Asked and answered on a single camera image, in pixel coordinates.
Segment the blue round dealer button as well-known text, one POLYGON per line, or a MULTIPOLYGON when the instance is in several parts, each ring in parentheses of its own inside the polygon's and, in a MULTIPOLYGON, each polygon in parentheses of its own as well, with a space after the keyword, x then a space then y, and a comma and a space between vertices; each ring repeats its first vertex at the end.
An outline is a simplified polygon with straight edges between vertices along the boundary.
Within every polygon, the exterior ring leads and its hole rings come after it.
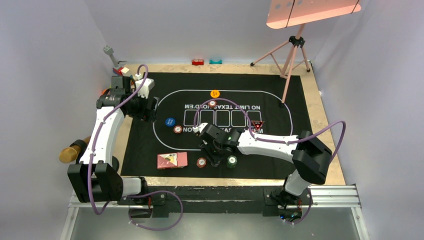
POLYGON ((167 127, 174 127, 174 126, 176 125, 176 119, 175 119, 175 118, 173 118, 173 117, 168 117, 168 118, 165 120, 165 125, 166 125, 167 127))

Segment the red poker chip stack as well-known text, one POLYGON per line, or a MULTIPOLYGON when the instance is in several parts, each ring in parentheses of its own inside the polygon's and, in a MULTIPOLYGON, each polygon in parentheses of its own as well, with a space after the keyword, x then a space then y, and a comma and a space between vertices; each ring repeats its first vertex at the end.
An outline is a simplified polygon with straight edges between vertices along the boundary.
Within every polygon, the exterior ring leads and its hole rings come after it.
POLYGON ((203 157, 200 157, 197 159, 196 165, 198 168, 204 168, 207 165, 207 160, 203 157))

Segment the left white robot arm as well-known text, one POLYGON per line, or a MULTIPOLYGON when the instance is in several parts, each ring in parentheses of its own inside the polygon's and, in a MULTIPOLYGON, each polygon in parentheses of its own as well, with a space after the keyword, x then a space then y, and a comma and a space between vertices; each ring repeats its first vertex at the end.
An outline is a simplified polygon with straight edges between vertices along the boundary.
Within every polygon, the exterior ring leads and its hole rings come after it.
POLYGON ((67 170, 81 203, 119 201, 125 196, 138 205, 148 201, 145 179, 121 177, 113 152, 126 116, 144 122, 156 120, 159 98, 149 96, 154 86, 151 78, 113 76, 111 87, 96 101, 96 122, 91 138, 88 143, 81 140, 73 143, 81 147, 82 152, 67 170))

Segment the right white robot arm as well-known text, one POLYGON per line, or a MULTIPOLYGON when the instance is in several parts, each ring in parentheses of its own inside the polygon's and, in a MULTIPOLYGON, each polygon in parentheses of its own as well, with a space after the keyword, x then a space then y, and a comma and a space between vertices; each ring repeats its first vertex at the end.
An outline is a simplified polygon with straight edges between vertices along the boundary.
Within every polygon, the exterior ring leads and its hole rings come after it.
POLYGON ((326 182, 333 153, 309 131, 277 136, 241 128, 226 132, 213 124, 201 123, 193 127, 193 132, 202 140, 200 149, 214 166, 224 161, 233 167, 239 155, 266 156, 292 163, 295 170, 288 175, 280 191, 282 200, 288 204, 298 200, 310 185, 326 182))

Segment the red triangular button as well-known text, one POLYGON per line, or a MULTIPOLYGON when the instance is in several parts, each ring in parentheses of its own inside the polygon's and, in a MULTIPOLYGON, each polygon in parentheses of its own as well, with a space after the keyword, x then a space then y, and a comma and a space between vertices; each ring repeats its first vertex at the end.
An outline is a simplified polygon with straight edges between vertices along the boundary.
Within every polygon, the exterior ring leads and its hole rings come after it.
POLYGON ((264 121, 261 120, 252 120, 251 121, 252 126, 254 127, 256 132, 259 132, 259 130, 262 129, 263 125, 264 125, 264 121))

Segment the orange round button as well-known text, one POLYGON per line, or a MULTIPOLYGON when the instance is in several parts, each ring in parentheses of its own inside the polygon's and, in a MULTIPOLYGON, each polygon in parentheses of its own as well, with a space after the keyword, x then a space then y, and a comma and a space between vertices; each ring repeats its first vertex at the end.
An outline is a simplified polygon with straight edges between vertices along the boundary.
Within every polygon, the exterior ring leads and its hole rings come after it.
POLYGON ((210 96, 214 99, 219 98, 221 95, 221 92, 217 89, 214 89, 210 92, 210 96))

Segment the red poker chip top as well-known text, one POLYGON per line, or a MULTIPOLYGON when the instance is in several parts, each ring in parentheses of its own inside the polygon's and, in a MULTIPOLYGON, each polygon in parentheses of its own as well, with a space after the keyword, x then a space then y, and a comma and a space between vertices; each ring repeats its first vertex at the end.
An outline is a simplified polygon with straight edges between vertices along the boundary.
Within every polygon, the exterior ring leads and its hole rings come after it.
POLYGON ((215 100, 211 100, 208 102, 208 106, 210 108, 215 108, 217 106, 217 102, 215 100))

